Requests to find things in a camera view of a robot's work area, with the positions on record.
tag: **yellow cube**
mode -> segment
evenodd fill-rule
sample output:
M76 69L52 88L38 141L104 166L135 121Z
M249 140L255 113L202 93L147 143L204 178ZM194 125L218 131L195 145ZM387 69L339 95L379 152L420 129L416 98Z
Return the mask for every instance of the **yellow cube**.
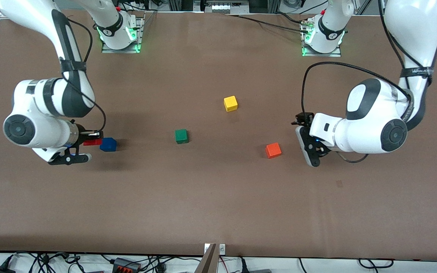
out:
M237 100L235 96L223 99L223 105L227 112L237 110Z

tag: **cable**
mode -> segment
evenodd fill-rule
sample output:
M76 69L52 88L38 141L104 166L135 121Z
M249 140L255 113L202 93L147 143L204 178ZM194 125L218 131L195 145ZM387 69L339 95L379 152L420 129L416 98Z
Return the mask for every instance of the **cable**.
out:
M349 160L346 157L344 157L343 154L340 154L340 152L336 152L336 154L338 154L338 156L340 156L341 159L343 159L345 162L348 162L348 163L359 163L359 162L364 161L369 156L369 154L364 154L364 156L361 159Z
M151 13L151 16L149 16L149 18L148 18L146 21L144 21L143 27L146 26L146 24L147 24L149 21L153 20L153 17L156 17L156 14L157 14L157 13L158 13L158 11L153 11L153 12Z
M44 256L41 256L41 254L38 254L36 256L38 266L40 266L40 269L38 270L38 273L43 272L45 273L45 268L47 269L47 273L56 273L55 269L50 266L50 261L56 257L59 257L59 254L55 254L52 257L49 257L48 254L44 254Z
M243 257L239 257L239 258L241 258L241 262L242 262L242 273L249 273L245 259Z
M303 14L303 13L305 13L305 12L307 12L307 11L310 11L310 10L312 10L312 9L314 9L314 8L317 8L317 7L321 6L321 5L324 5L324 4L326 4L326 3L328 3L328 1L325 1L325 2L323 2L323 3L321 3L321 4L319 4L319 5L316 5L316 6L314 6L314 7L309 8L309 9L307 9L307 10L304 10L304 11L298 13L298 14Z
M201 262L201 260L195 259L195 258L182 258L182 257L175 257L175 258L180 259L180 260L195 260L197 262Z
M307 270L305 269L305 266L303 265L303 261L301 260L301 258L298 259L300 259L300 265L301 265L301 269L303 269L303 272L308 273Z
M68 19L68 21L70 21L70 22L72 22L72 23L82 27L83 29L85 29L87 31L87 33L89 33L90 44L89 44L89 48L87 49L87 53L85 54L85 58L83 59L83 62L86 63L87 59L89 58L90 50L92 49L92 44L94 43L94 38L92 37L92 33L83 24L80 24L79 22L76 22L76 21L74 21L72 19L69 19L68 17L67 17L67 19Z
M362 263L362 260L367 260L367 261L369 261L369 263L371 263L372 266L366 266L366 265L364 265L364 264ZM358 259L358 263L360 264L361 267L366 268L366 269L374 269L374 270L375 270L375 273L379 273L378 269L385 269L385 268L390 268L390 267L392 267L392 266L394 265L394 260L389 260L389 261L390 261L390 264L388 264L388 265L385 265L385 266L378 266L378 265L375 265L371 259L362 259L362 258L359 258L359 259Z
M133 5L129 4L129 3L126 3L126 2L123 2L123 4L124 5L128 5L129 7L135 8L137 10L156 11L156 12L158 11L158 10L155 10L155 9L142 9L142 8L139 8L139 7L135 7L135 6L133 6Z
M102 258L104 258L106 261L111 262L111 259L108 259L104 256L104 254L101 254Z
M130 262L130 263L126 264L126 265L123 266L123 267L127 267L127 266L132 265L132 264L137 264L137 263L139 263L139 262L144 262L144 261L146 261L146 260L147 260L147 261L151 261L151 260L149 259L149 257L148 257L147 259L143 259L143 260L139 260L139 261ZM146 268L148 268L148 266L149 266L150 264L151 264L151 263L148 263L147 266L144 267L144 268L141 268L141 270L146 270Z
M84 93L82 93L82 91L80 91L73 83L69 82L68 79L65 77L64 73L62 72L62 77L63 79L71 86L73 87L73 89L75 90L75 92L77 92L79 95L82 95L83 97L85 97L87 100L89 100L90 102L92 102L98 109L99 111L102 113L102 117L104 118L104 120L102 121L102 127L99 130L99 132L102 132L102 130L104 130L105 128L105 124L107 123L107 116L105 115L104 110L102 110L102 107L100 107L94 100L90 99L87 95L85 95Z
M306 80L307 80L307 76L308 76L308 72L316 66L320 66L322 64L333 64L333 65L337 65L337 66L343 66L343 67L349 67L351 69L356 69L358 71L362 71L368 74L371 74L372 76L375 76L387 83L389 83L390 85L392 85L394 88L396 88L397 90L399 90L409 101L408 102L408 106L406 108L406 110L404 111L404 114L402 114L401 119L406 122L409 117L411 116L412 113L412 109L414 107L414 101L411 98L411 95L409 93L407 93L404 89L400 88L399 85L393 83L393 81L385 78L384 76L377 74L373 71L370 71L369 69L364 69L362 67L358 67L358 66L354 66L353 64L347 64L347 63L341 63L341 62L318 62L316 64L311 64L307 70L305 71L305 77L303 78L303 84L302 84L302 88L301 88L301 109L303 111L303 114L305 114L305 120L307 121L307 115L305 112L305 85L306 85Z
M284 12L278 11L278 12L275 12L274 14L281 14L282 16L286 17L289 21L291 21L291 22L293 22L293 23L297 23L297 24L300 24L300 23L301 23L301 21L297 21L297 20L295 20L295 19L289 17L289 15L286 14L286 13L284 13Z
M225 268L225 272L229 273L229 270L227 269L227 266L225 265L225 261L223 260L222 256L220 256L220 260L222 261L223 267Z
M175 257L172 257L172 258L170 258L170 259L167 259L167 260L165 260L165 261L163 261L163 262L159 262L158 263L158 265L159 264L165 264L165 263L167 263L168 261L170 261L170 260L172 260L172 259L175 259ZM148 273L148 272L151 272L151 271L153 271L158 265L156 265L155 267L152 267L151 269L148 269L147 271L144 271L144 273Z
M80 269L80 271L82 273L85 273L85 271L83 270L83 266L80 265L80 263L78 261L76 261L75 263L72 263L69 267L68 267L68 273L70 273L70 270L72 268L72 266L78 266L78 268Z
M36 261L38 260L38 257L35 257L35 260L33 260L33 263L31 264L30 270L28 273L33 273L33 266L35 265Z
M231 16L238 17L238 18L243 18L243 19L247 19L247 20L251 20L251 21L254 21L254 22L258 22L260 24L265 24L265 25L273 26L273 27L280 28L280 29L285 29L285 30L290 30L290 31L297 31L297 32L301 32L301 33L308 33L308 31L306 31L306 30L299 30L299 29L288 28L288 27L285 27L285 26L279 26L279 25L275 25L275 24L272 24L272 23L268 23L268 22L264 22L264 21L259 21L257 19L252 19L252 18L249 18L249 17L243 17L243 16L240 16L240 15L231 15Z
M380 21L382 22L382 27L384 28L384 32L385 35L387 36L387 40L389 40L390 43L390 47L392 47L392 49L394 50L394 52L396 53L397 58L399 59L399 62L401 63L402 68L404 67L404 61L402 60L401 55L399 54L399 52L396 49L396 46L394 45L394 42L392 42L392 37L390 36L389 30L387 30L387 26L385 25L385 19L384 19L384 11L382 10L382 0L378 0L378 4L379 4L379 15L380 15Z
M307 9L307 10L303 10L302 12L300 12L300 13L298 13L298 14L303 14L303 13L305 13L305 12L307 12L307 11L310 11L310 10L312 10L312 9L314 9L314 8L317 8L317 7L321 6L321 5L324 5L324 4L326 4L326 3L328 3L328 1L325 1L325 2L323 2L323 3L321 3L321 4L318 4L318 5L314 6L314 7L310 7L310 8ZM300 9L300 8L297 8L297 9L295 9L295 10L293 10L293 11L290 11L290 12L288 12L288 14L291 14L291 13L293 13L293 12L299 10L299 9Z

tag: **brown table surface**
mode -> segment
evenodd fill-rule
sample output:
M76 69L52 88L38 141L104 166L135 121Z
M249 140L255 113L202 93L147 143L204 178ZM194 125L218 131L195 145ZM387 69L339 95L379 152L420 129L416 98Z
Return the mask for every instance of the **brown table surface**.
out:
M311 168L289 124L314 62L397 81L378 17L353 17L335 59L302 57L297 33L223 14L158 14L147 27L140 54L102 54L95 43L88 60L119 151L84 147L91 162L49 166L7 141L2 123L16 84L58 77L58 60L44 36L0 22L0 250L189 255L220 242L229 256L437 259L437 65L425 118L398 151L355 165L330 154ZM85 53L87 34L74 31ZM350 89L366 78L316 67L307 111L344 116ZM227 113L231 95L239 109ZM101 122L97 109L78 120ZM189 144L175 143L181 128ZM283 155L267 159L274 142Z

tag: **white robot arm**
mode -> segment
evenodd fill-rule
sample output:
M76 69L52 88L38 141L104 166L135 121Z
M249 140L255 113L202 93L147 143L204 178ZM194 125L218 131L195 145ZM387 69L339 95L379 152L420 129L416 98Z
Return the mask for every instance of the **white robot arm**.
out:
M307 45L320 53L330 53L339 45L350 17L354 14L352 0L329 0L328 7L308 21L313 22Z
M437 0L389 0L385 23L408 54L398 85L403 92L383 80L367 79L350 91L346 118L298 114L296 134L309 166L319 166L319 158L329 151L382 154L397 150L407 132L423 119L437 53Z
M117 12L108 0L79 0L104 33L113 49L132 42L126 29L127 13ZM81 118L94 106L94 92L87 79L77 43L66 16L52 0L0 0L0 11L10 20L42 33L53 43L63 78L25 80L16 86L13 111L3 131L14 144L32 148L51 165L83 163L90 154L79 154L85 140L102 137L102 130L88 131L62 117ZM76 149L71 154L69 149Z

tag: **black cable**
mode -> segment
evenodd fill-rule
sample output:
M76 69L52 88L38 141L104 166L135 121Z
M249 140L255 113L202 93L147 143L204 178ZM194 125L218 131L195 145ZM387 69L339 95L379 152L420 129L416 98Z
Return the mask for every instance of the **black cable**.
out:
M305 269L305 266L303 265L303 261L301 260L301 258L298 258L300 260L300 265L301 265L301 269L303 269L303 272L308 273L307 270Z
M316 5L316 6L314 6L314 7L310 7L309 9L304 10L304 11L298 13L298 14L303 14L303 13L305 13L305 12L307 12L307 11L310 11L310 10L312 10L312 9L314 9L314 8L317 8L317 7L321 6L321 5L324 5L324 4L326 4L326 3L328 3L328 1L325 1L325 2L323 2L323 3L319 4L319 5Z
M38 260L38 256L35 257L35 260L33 260L33 264L31 264L31 267L30 267L30 270L28 271L28 273L33 273L33 266L35 265L37 260Z
M353 163L353 164L362 162L369 156L369 154L364 154L364 156L361 159L350 160L350 159L347 159L346 157L344 157L342 154L340 154L340 152L336 152L336 154L338 154L338 156L341 157L341 159L343 159L343 161L348 162L348 163Z
M104 120L102 121L102 127L97 130L99 132L102 132L102 130L104 130L105 128L105 124L107 123L107 116L105 115L104 110L102 110L102 107L100 107L94 100L90 99L87 95L85 95L84 93L82 93L82 91L80 91L73 83L69 82L68 79L65 77L64 73L62 72L62 78L73 87L73 89L75 90L75 92L77 92L79 95L82 95L83 97L85 97L87 100L89 100L90 102L92 102L98 109L99 111L102 113L102 117L104 118Z
M38 270L38 273L43 272L45 273L45 268L47 269L47 273L56 273L55 269L50 266L50 261L54 259L55 257L58 257L59 255L54 255L52 257L49 257L48 254L44 254L43 256L38 255L38 266L40 266L40 269Z
M251 20L251 21L254 21L254 22L258 22L260 24L265 24L265 25L273 26L273 27L280 28L280 29L285 29L285 30L290 30L290 31L297 31L297 32L301 32L301 33L308 33L308 31L306 31L306 30L299 30L299 29L288 28L288 27L285 27L285 26L279 26L279 25L275 25L275 24L272 24L272 23L260 21L260 20L257 20L257 19L252 19L252 18L249 18L249 17L243 17L243 16L240 16L240 15L231 15L231 16L238 17L238 18L243 18L243 19L247 19L247 20Z
M82 27L83 29L85 29L85 30L87 31L87 33L89 34L90 44L89 44L89 48L87 49L87 53L85 54L85 58L83 59L83 62L86 63L86 62L87 62L87 59L89 58L90 50L92 49L92 44L94 43L94 38L92 37L92 33L91 33L90 30L89 30L86 26L84 26L83 24L80 24L79 22L76 22L76 21L74 21L74 20L72 20L72 19L69 19L68 17L67 17L67 19L68 19L68 21L70 21L70 22L72 22L72 23L74 23L74 24L76 24L76 25Z
M394 41L394 44L396 44L397 47L401 50L401 52L404 53L404 55L406 55L409 59L411 59L418 67L424 67L420 62L418 62L418 60L416 60L411 54L409 54L409 52L407 52L406 49L401 47L401 45L399 45L399 43L394 37L392 37L392 40ZM407 83L407 88L409 88L409 83L407 81L407 78L406 78L406 83ZM428 83L432 84L432 76L428 76Z
M83 269L83 266L80 265L79 260L76 260L76 261L75 261L75 264L77 265L77 267L80 269L80 271L81 271L82 273L86 273L85 270Z
M111 262L111 259L108 259L104 256L104 254L101 254L102 258L104 258L106 261Z
M392 42L392 36L390 36L389 30L387 30L387 26L385 25L384 11L382 10L382 3L381 3L381 1L382 0L378 0L379 15L380 15L380 21L382 22L382 27L384 28L384 32L385 32L385 35L387 36L387 40L389 40L390 47L392 47L392 49L394 50L397 58L399 59L399 62L401 63L402 68L404 68L404 61L402 60L401 55L397 51L396 46L394 45L394 42Z
M158 265L159 265L159 264L165 264L165 263L167 263L168 261L170 261L170 260L172 260L172 259L175 259L175 257L172 257L172 258L167 259L167 260L165 260L165 261L163 261L163 262L160 262L160 263L158 263ZM156 265L155 267L152 267L151 269L148 269L147 271L144 271L143 273L148 273L148 272L153 271L153 270L154 270L158 265Z
M242 273L249 273L248 268L247 268L247 263L244 259L244 257L239 257L241 258L241 262L242 262Z
M366 265L364 265L364 264L362 263L362 260L367 260L367 261L369 261L369 263L371 263L372 266L366 266ZM374 269L374 270L375 270L375 273L379 273L378 269L385 269L385 268L390 268L390 267L392 267L392 266L394 265L394 260L389 260L389 261L390 261L390 264L388 264L388 265L385 265L385 266L378 266L378 265L375 265L371 259L362 259L362 258L358 259L358 263L360 264L361 267L366 268L366 269Z
M123 267L128 267L129 265L132 265L132 264L137 264L137 263L140 263L140 262L144 262L144 261L150 261L150 259L149 259L149 257L148 258L146 258L146 259L143 259L143 260L139 260L139 261L134 261L134 262L130 262L130 263L128 263L128 264L126 264L125 266L123 266Z
M301 23L301 21L297 21L297 20L295 20L295 19L289 17L289 15L286 14L286 13L284 13L284 12L278 11L278 12L275 12L274 14L281 14L282 16L286 17L286 19L288 19L289 21L291 21L291 22L293 22L293 23L297 23L297 24L300 24L300 23Z
M129 7L135 8L137 10L149 10L149 11L156 11L156 12L158 12L158 10L154 10L154 9L142 9L142 8L139 8L139 7L135 7L135 6L133 6L133 5L129 4L129 3L126 3L126 2L123 2L123 4L124 5L128 5Z
M364 69L363 67L358 67L358 66L354 66L353 64L347 64L347 63L341 63L341 62L319 62L316 64L311 64L307 70L305 71L305 77L303 78L303 84L302 84L302 88L301 88L301 110L303 111L303 114L305 114L305 120L307 121L307 114L305 112L305 85L306 85L306 80L307 80L307 76L308 76L308 72L316 66L320 66L322 64L333 64L333 65L337 65L337 66L343 66L343 67L349 67L351 69L356 69L358 71L362 71L368 74L371 74L372 76L375 76L387 83L389 83L390 85L392 85L394 88L396 88L397 90L399 90L409 101L408 102L408 106L406 108L406 110L404 111L404 113L401 116L401 119L406 122L409 117L411 116L412 113L412 109L414 107L414 101L411 98L411 95L409 93L407 93L404 89L400 88L399 85L395 84L393 81L385 78L384 76L375 73L373 71L370 71L369 69Z
M201 262L201 260L195 259L195 258L182 258L182 257L175 257L175 258L180 259L180 260L195 260L195 261Z

